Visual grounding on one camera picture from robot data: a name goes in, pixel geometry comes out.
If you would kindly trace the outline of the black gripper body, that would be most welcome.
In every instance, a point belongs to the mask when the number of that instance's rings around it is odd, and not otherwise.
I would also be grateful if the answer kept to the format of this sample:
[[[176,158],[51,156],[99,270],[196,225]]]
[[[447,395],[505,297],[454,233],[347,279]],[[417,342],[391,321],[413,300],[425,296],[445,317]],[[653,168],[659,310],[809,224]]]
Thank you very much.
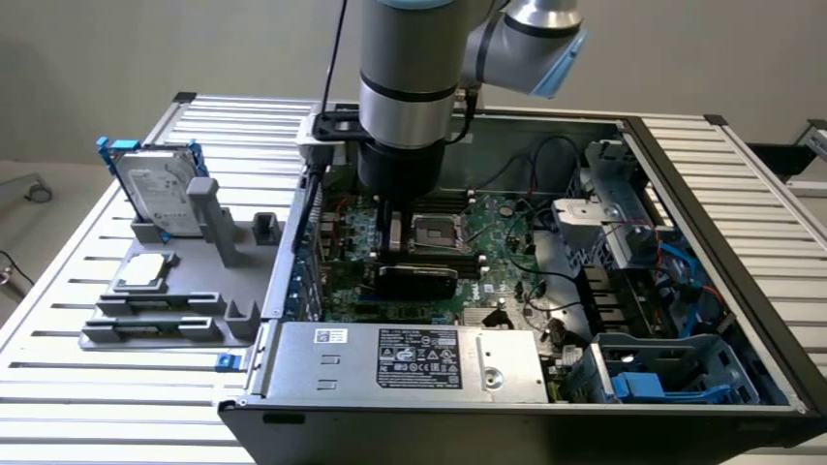
[[[367,189],[393,202],[413,202],[438,182],[446,143],[402,149],[375,140],[359,144],[358,176]]]

